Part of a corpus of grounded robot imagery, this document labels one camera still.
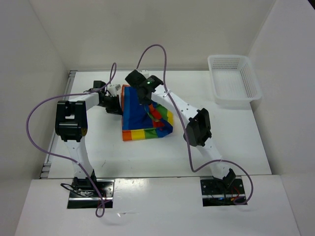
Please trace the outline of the rainbow striped shorts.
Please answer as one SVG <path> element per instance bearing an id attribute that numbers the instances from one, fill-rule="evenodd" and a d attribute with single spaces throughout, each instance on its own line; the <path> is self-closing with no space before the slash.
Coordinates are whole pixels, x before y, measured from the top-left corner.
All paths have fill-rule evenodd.
<path id="1" fill-rule="evenodd" d="M 121 105 L 123 141 L 163 138 L 173 132 L 173 113 L 156 102 L 141 105 L 136 89 L 128 85 L 122 87 Z"/>

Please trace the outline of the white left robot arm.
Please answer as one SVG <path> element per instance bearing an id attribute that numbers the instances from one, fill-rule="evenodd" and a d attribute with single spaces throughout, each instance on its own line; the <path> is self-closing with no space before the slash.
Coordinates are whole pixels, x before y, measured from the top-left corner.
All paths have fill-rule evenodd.
<path id="1" fill-rule="evenodd" d="M 103 81 L 94 81 L 93 87 L 85 93 L 57 103 L 55 132 L 64 141 L 70 158 L 74 160 L 73 185 L 89 197 L 97 193 L 98 183 L 85 144 L 88 131 L 87 111 L 94 106 L 100 106 L 109 114 L 123 114 L 118 95 L 121 85 L 105 85 Z"/>

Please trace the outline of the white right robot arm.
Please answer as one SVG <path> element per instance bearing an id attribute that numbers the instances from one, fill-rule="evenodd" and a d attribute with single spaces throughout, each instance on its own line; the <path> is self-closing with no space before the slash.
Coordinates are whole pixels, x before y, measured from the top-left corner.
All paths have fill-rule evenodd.
<path id="1" fill-rule="evenodd" d="M 222 159 L 212 139 L 210 116 L 207 109 L 197 109 L 189 105 L 166 86 L 165 80 L 155 75 L 148 76 L 138 70 L 131 71 L 125 81 L 136 90 L 140 104 L 156 102 L 179 118 L 187 143 L 189 165 L 192 172 L 196 173 L 206 166 L 210 166 L 216 188 L 221 193 L 227 193 L 233 188 L 236 178 L 235 172 L 228 167 Z M 192 163 L 191 148 L 199 150 L 200 154 L 209 160 L 199 168 L 194 168 Z"/>

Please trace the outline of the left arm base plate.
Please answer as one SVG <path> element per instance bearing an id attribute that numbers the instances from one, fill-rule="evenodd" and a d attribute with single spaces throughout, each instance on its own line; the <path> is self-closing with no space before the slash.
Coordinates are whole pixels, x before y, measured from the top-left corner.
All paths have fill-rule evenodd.
<path id="1" fill-rule="evenodd" d="M 67 209 L 96 209 L 101 207 L 101 198 L 93 187 L 91 190 L 83 190 L 80 188 L 74 189 L 74 183 L 62 183 L 62 185 L 69 191 Z M 113 208 L 115 180 L 98 179 L 96 186 L 105 201 L 105 208 Z"/>

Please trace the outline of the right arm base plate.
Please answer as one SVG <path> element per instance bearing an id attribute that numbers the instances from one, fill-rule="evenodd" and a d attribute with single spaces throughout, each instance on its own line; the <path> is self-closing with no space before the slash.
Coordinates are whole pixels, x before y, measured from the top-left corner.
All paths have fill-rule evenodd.
<path id="1" fill-rule="evenodd" d="M 200 179 L 202 203 L 204 207 L 235 206 L 243 203 L 247 197 L 241 178 L 236 178 L 232 185 L 224 190 L 210 177 Z"/>

